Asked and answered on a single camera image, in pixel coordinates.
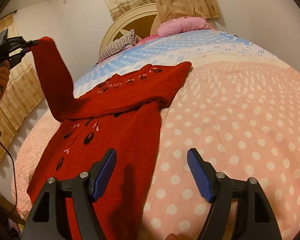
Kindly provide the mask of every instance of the striped pillow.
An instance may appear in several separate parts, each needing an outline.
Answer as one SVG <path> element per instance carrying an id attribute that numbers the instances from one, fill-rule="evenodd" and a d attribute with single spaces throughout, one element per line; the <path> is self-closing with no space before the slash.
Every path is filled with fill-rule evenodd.
<path id="1" fill-rule="evenodd" d="M 123 51 L 127 45 L 136 45 L 137 39 L 134 33 L 134 29 L 126 33 L 121 38 L 112 41 L 108 46 L 106 46 L 99 55 L 98 63 L 109 58 L 110 56 Z"/>

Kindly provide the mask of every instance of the blue patterned bedsheet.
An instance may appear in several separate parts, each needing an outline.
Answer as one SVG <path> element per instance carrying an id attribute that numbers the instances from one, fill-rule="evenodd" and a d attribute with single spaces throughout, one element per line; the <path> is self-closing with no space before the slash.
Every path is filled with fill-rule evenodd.
<path id="1" fill-rule="evenodd" d="M 191 62 L 204 54 L 275 57 L 261 47 L 228 33 L 211 30 L 186 32 L 149 41 L 101 62 L 74 84 L 74 95 L 78 97 L 86 93 L 115 73 L 129 73 L 148 63 L 176 65 L 183 61 Z"/>

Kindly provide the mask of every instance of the red sweater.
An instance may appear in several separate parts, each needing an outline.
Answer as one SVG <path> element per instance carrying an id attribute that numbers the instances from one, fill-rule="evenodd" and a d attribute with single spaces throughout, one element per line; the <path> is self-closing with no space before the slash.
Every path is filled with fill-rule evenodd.
<path id="1" fill-rule="evenodd" d="M 51 113 L 64 120 L 34 172 L 27 190 L 31 201 L 49 177 L 74 178 L 114 148 L 117 165 L 93 207 L 108 240 L 134 239 L 159 148 L 159 110 L 169 107 L 191 63 L 148 64 L 115 74 L 74 99 L 71 76 L 53 40 L 42 38 L 30 49 Z M 66 206 L 72 238 L 80 240 L 71 199 Z"/>

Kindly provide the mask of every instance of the curved headboard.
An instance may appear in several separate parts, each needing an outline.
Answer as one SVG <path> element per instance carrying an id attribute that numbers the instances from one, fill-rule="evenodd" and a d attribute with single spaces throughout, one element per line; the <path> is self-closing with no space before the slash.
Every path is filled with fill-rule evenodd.
<path id="1" fill-rule="evenodd" d="M 158 15 L 157 5 L 155 3 L 145 4 L 131 9 L 130 11 L 122 14 L 108 29 L 104 36 L 100 51 L 107 46 L 111 41 L 114 41 L 131 29 L 134 29 L 136 36 L 141 39 L 157 34 L 157 29 L 161 24 Z"/>

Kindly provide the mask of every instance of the bed sheet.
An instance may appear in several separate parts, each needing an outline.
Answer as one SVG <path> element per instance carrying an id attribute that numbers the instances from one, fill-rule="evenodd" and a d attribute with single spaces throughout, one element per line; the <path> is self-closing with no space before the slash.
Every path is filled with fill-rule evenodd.
<path id="1" fill-rule="evenodd" d="M 164 239 L 169 233 L 194 239 L 199 234 L 210 206 L 200 197 L 186 163 L 191 147 L 232 178 L 256 177 L 283 239 L 292 239 L 300 228 L 300 74 L 273 54 L 227 33 L 182 33 L 102 62 L 76 82 L 74 95 L 114 73 L 182 61 L 192 62 L 194 69 L 170 108 L 162 111 L 158 160 L 139 239 Z M 60 125 L 50 113 L 42 119 L 16 161 L 18 211 L 23 218 L 32 206 L 26 189 Z"/>

